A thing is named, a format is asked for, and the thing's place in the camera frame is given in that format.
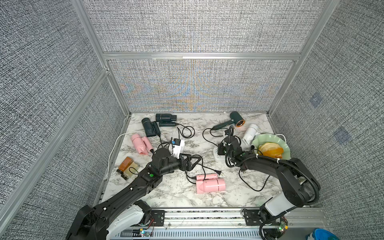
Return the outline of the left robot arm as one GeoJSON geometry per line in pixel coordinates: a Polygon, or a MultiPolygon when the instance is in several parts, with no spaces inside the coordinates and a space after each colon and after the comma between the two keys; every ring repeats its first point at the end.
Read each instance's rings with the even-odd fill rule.
{"type": "Polygon", "coordinates": [[[156,150],[152,161],[123,190],[91,207],[82,207],[70,227],[67,240],[110,240],[125,228],[146,224],[151,208],[141,200],[176,170],[191,171],[203,158],[199,155],[171,155],[167,148],[156,150]]]}

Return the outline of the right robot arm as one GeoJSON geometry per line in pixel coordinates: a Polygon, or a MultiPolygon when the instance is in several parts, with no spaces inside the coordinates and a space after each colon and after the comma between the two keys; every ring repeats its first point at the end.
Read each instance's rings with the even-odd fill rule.
{"type": "Polygon", "coordinates": [[[229,168],[257,171],[279,180],[282,192],[260,208],[260,215],[265,218],[313,205],[320,199],[320,184],[297,158],[275,159],[265,156],[255,148],[244,151],[236,139],[231,143],[224,141],[219,144],[218,154],[225,157],[229,168]]]}

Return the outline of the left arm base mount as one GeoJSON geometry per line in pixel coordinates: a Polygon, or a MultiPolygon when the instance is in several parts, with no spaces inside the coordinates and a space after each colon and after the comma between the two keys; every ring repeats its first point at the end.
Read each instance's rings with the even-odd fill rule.
{"type": "Polygon", "coordinates": [[[139,223],[134,225],[134,227],[146,227],[148,228],[150,223],[152,227],[163,227],[165,221],[164,210],[154,210],[146,202],[142,200],[136,201],[133,207],[139,207],[139,213],[143,213],[143,217],[140,219],[139,223]]]}

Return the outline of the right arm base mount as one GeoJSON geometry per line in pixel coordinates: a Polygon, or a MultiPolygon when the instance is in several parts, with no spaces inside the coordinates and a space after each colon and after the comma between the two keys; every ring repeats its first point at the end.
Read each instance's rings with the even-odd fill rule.
{"type": "Polygon", "coordinates": [[[288,220],[285,213],[273,216],[265,206],[259,209],[242,209],[241,215],[247,226],[259,227],[259,235],[262,240],[278,240],[288,229],[288,220]]]}

